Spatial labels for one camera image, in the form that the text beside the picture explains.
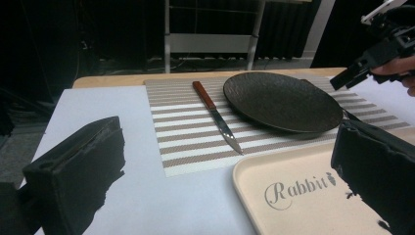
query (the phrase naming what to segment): floor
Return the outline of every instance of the floor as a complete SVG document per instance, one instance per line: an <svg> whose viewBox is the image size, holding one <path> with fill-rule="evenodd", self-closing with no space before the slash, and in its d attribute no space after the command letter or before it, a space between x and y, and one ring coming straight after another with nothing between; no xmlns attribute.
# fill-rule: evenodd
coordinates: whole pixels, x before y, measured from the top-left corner
<svg viewBox="0 0 415 235"><path fill-rule="evenodd" d="M308 69L312 59L258 60L254 63L255 71ZM242 71L244 60L177 60L171 63L171 72L188 71ZM101 70L101 74L161 73L163 62L153 60L146 71L142 70ZM10 136L0 135L0 182L13 182L19 188L23 182L22 169L30 164L46 129L48 120L34 117L33 114L14 114L12 120L15 129Z"/></svg>

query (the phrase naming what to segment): metal rack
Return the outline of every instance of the metal rack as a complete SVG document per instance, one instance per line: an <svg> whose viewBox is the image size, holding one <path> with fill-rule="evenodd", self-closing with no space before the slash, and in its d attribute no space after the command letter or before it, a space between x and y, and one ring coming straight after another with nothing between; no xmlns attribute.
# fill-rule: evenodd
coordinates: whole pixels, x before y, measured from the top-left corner
<svg viewBox="0 0 415 235"><path fill-rule="evenodd" d="M170 33L170 2L164 0L164 69L170 73L171 53L248 53L247 71L253 68L256 44L266 0L257 0L251 35ZM223 11L203 9L205 11Z"/></svg>

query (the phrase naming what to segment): wooden table edge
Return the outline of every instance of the wooden table edge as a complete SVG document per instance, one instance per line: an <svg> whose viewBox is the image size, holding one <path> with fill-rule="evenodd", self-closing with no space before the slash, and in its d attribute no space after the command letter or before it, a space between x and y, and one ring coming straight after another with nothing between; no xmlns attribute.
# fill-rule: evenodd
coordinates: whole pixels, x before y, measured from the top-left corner
<svg viewBox="0 0 415 235"><path fill-rule="evenodd" d="M321 76L334 76L346 68L324 68L324 69L295 69L295 70L258 70L275 72L284 75L290 74L313 74ZM186 73L157 73L157 74L134 74L134 75L103 75L103 76L84 76L77 79L72 88L92 88L92 87L113 87L113 86L137 86L144 85L148 79L169 79L169 78L204 78L232 76L246 70L233 71L210 71L210 72L186 72Z"/></svg>

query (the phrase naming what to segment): black plate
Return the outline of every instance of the black plate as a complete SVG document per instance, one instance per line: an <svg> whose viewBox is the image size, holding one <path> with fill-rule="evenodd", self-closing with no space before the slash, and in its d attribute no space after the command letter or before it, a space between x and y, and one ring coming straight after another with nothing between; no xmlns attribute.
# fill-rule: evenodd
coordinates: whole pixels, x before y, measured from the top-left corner
<svg viewBox="0 0 415 235"><path fill-rule="evenodd" d="M339 125L342 108L309 82L269 72L246 72L226 80L231 106L268 126L294 132L323 132Z"/></svg>

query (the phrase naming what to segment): knife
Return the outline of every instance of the knife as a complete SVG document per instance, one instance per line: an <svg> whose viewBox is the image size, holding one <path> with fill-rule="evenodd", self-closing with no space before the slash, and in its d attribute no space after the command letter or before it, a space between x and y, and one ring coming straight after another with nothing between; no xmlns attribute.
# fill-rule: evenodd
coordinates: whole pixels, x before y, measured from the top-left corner
<svg viewBox="0 0 415 235"><path fill-rule="evenodd" d="M199 81L193 82L193 88L195 88L196 92L198 93L199 97L204 102L207 110L210 112L211 116L213 117L214 122L216 123L217 127L219 128L220 133L222 134L225 141L239 154L244 155L239 146L238 142L235 139L235 136L232 134L231 129L229 129L228 125L226 124L225 120L222 118L220 113L217 111L217 108L213 101L210 99L209 95L205 91L204 87Z"/></svg>

